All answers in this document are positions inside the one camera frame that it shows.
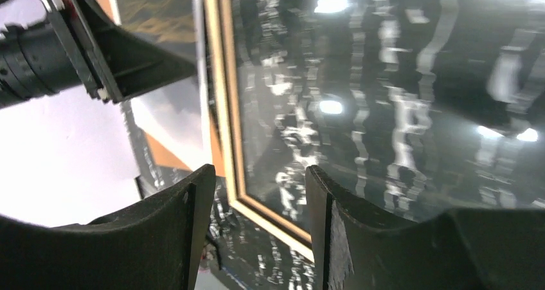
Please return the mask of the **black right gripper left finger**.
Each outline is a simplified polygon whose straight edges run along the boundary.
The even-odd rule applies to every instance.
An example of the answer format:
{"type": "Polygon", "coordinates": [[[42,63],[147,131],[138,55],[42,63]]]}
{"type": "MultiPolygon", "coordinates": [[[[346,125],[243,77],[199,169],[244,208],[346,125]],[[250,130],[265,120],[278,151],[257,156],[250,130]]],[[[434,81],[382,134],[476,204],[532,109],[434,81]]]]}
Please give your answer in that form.
{"type": "Polygon", "coordinates": [[[2,289],[193,289],[210,225],[213,165],[89,224],[1,218],[2,289]]]}

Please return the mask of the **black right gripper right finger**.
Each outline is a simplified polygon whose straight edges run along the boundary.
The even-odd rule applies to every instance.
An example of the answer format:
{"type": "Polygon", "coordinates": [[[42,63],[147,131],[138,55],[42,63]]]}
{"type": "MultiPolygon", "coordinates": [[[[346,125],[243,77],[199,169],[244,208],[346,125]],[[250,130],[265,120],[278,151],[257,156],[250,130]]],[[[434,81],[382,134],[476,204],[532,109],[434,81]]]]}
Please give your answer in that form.
{"type": "Polygon", "coordinates": [[[544,211],[453,208],[413,222],[320,167],[305,188],[318,289],[543,289],[544,211]]]}

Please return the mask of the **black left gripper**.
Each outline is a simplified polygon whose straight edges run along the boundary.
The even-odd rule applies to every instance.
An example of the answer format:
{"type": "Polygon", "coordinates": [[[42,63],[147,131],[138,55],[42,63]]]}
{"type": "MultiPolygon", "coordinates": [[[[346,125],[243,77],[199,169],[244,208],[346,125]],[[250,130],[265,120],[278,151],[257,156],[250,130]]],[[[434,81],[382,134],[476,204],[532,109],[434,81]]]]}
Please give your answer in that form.
{"type": "Polygon", "coordinates": [[[41,3],[43,20],[1,30],[3,109],[79,85],[91,98],[117,104],[197,73],[194,60],[114,24],[96,0],[41,3]]]}

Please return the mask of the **landscape photo print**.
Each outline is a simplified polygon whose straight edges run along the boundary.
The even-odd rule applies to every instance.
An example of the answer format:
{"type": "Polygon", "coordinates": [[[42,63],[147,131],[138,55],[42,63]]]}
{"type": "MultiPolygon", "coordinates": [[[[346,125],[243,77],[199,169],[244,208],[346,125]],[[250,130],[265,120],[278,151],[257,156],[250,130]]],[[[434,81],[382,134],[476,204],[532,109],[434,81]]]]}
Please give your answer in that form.
{"type": "Polygon", "coordinates": [[[155,85],[129,104],[154,161],[195,170],[210,162],[204,145],[193,0],[111,0],[115,21],[152,44],[136,78],[155,85]]]}

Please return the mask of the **wooden picture frame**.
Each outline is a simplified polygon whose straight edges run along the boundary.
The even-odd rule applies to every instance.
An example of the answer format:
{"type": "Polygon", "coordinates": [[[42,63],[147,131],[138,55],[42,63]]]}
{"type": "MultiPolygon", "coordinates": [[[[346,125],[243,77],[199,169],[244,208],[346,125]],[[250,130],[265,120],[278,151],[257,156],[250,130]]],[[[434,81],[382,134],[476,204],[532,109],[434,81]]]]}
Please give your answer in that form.
{"type": "Polygon", "coordinates": [[[204,11],[229,205],[313,262],[310,234],[246,194],[231,1],[204,0],[204,11]]]}

